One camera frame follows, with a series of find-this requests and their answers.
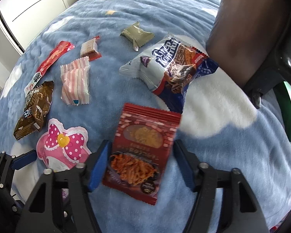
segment pink package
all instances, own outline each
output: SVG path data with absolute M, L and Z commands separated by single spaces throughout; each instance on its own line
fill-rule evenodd
M 87 141 L 88 133 L 85 128 L 71 127 L 66 130 L 60 121 L 52 118 L 48 122 L 48 131 L 36 144 L 36 153 L 47 168 L 64 171 L 87 160 L 91 154 Z
M 83 57 L 61 66 L 63 89 L 61 99 L 67 104 L 79 105 L 89 103 L 88 70 L 89 58 Z

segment silver bolt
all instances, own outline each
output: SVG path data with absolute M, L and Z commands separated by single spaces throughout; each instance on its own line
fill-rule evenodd
M 75 167 L 78 169 L 82 169 L 85 167 L 85 164 L 84 163 L 77 163 L 77 165 Z
M 241 171 L 238 168 L 233 168 L 234 174 L 241 174 Z
M 209 164 L 206 162 L 201 162 L 201 163 L 199 163 L 199 167 L 203 168 L 203 169 L 207 169 L 209 167 Z
M 52 172 L 53 172 L 53 170 L 50 169 L 50 168 L 43 170 L 43 173 L 46 174 L 46 175 L 51 174 Z

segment white and blue snack bag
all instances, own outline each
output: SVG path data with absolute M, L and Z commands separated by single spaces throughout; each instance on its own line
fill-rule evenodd
M 121 66 L 120 74 L 142 79 L 170 111 L 182 113 L 189 83 L 217 68 L 206 54 L 170 35 Z

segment brick pattern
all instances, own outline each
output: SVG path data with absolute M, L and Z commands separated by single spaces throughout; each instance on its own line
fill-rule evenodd
M 164 147 L 169 147 L 173 144 L 173 139 L 175 132 L 177 130 L 177 126 L 172 124 L 172 123 L 162 123 L 162 122 L 150 122 L 149 120 L 144 121 L 142 119 L 139 119 L 136 116 L 133 116 L 127 112 L 123 112 L 119 121 L 119 126 L 118 129 L 116 130 L 115 135 L 120 137 L 123 133 L 123 130 L 129 126 L 129 125 L 134 125 L 134 124 L 141 124 L 141 125 L 146 125 L 148 127 L 151 127 L 161 133 L 163 136 L 164 142 L 163 146 Z

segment picture of food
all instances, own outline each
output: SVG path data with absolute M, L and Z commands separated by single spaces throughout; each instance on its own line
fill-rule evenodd
M 111 167 L 117 171 L 121 180 L 136 186 L 150 177 L 154 177 L 157 170 L 149 163 L 128 154 L 111 156 Z
M 162 135 L 155 129 L 145 125 L 130 125 L 124 131 L 124 137 L 154 148 L 160 148 L 163 144 Z

